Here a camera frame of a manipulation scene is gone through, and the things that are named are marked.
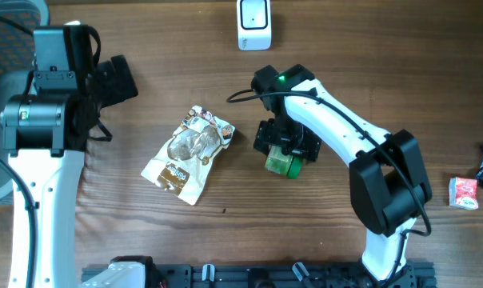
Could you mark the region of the green lid glass jar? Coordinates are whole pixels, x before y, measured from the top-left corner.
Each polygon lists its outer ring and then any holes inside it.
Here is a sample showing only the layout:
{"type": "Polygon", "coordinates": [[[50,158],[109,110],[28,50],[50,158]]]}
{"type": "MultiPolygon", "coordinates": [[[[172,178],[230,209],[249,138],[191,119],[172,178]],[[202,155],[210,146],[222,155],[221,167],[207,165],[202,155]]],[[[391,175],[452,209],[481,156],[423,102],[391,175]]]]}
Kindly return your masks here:
{"type": "Polygon", "coordinates": [[[281,147],[271,146],[265,161],[265,168],[275,174],[284,175],[290,179],[298,178],[304,159],[293,155],[284,155],[281,147]]]}

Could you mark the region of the white brown snack pouch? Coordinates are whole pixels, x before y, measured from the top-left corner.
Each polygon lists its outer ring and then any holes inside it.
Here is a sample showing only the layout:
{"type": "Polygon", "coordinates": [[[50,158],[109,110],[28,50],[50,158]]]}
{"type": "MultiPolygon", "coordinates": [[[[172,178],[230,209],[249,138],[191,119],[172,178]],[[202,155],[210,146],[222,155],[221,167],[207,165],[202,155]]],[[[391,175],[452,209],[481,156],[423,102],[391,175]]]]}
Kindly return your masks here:
{"type": "Polygon", "coordinates": [[[193,106],[141,176],[193,206],[206,186],[214,158],[229,147],[234,132],[235,126],[193,106]]]}

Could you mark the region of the red snack packet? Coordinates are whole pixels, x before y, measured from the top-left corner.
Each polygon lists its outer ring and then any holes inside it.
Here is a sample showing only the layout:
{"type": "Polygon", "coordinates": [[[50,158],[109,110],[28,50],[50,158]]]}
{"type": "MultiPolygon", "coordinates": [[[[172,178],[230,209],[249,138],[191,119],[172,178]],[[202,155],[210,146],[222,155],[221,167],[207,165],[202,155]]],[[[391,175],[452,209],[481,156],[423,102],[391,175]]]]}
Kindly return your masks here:
{"type": "Polygon", "coordinates": [[[451,178],[449,181],[449,205],[465,210],[478,209],[477,181],[469,178],[451,178]]]}

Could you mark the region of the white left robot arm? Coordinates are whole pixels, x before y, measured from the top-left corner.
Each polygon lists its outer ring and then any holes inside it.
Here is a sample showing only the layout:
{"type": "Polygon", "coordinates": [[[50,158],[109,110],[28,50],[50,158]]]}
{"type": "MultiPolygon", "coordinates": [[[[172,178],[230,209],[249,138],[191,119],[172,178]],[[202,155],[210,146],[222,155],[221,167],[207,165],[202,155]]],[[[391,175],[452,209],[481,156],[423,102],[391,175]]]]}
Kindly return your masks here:
{"type": "Polygon", "coordinates": [[[2,168],[13,181],[10,286],[75,287],[75,206],[90,131],[101,111],[138,95],[123,55],[100,59],[98,32],[83,24],[33,32],[32,92],[2,113],[2,168]]]}

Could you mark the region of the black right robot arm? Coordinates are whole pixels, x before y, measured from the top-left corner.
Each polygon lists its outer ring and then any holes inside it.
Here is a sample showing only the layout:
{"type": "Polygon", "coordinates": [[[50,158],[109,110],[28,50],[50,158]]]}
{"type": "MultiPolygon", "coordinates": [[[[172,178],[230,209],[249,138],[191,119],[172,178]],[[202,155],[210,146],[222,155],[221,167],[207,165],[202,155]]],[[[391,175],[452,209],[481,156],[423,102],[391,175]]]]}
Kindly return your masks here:
{"type": "Polygon", "coordinates": [[[253,144],[265,154],[266,168],[295,178],[304,161],[317,160],[321,144],[329,146],[349,169],[351,206],[367,229],[361,264],[380,286],[393,285],[405,269],[408,237],[432,232],[425,212],[432,190],[417,139],[356,115],[302,65],[282,73],[265,66],[251,90],[273,113],[253,144]],[[422,232],[413,227],[418,218],[422,232]]]}

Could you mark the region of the white barcode scanner box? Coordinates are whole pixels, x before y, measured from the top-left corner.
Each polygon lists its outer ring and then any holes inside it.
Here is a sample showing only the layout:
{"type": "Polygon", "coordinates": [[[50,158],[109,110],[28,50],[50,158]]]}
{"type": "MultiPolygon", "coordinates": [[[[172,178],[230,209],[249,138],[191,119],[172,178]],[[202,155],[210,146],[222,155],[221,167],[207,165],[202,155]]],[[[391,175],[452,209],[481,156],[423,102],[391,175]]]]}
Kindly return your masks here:
{"type": "Polygon", "coordinates": [[[238,48],[268,50],[272,43],[270,0],[237,0],[238,48]]]}

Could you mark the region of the grey plastic shopping basket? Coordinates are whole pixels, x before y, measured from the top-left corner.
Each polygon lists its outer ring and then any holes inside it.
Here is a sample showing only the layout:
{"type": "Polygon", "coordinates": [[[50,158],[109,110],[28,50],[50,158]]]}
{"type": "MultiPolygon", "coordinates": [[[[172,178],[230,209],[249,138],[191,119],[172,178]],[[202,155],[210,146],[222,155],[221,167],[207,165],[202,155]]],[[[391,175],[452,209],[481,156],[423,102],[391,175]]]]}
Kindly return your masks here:
{"type": "MultiPolygon", "coordinates": [[[[34,60],[31,32],[49,23],[50,11],[44,0],[0,0],[0,113],[10,97],[28,87],[34,60]]],[[[8,159],[1,122],[0,159],[8,159]]]]}

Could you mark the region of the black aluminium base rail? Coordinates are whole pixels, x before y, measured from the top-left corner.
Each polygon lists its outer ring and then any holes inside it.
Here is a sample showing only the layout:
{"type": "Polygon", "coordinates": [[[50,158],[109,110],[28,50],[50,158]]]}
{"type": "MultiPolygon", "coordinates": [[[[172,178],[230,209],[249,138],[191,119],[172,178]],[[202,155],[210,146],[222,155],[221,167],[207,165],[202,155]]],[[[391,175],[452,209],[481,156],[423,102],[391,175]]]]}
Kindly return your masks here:
{"type": "Polygon", "coordinates": [[[292,266],[211,266],[154,265],[153,283],[146,287],[437,287],[435,269],[431,262],[407,261],[394,275],[390,284],[377,284],[358,262],[336,262],[323,265],[304,264],[305,271],[299,280],[299,270],[292,266]]]}

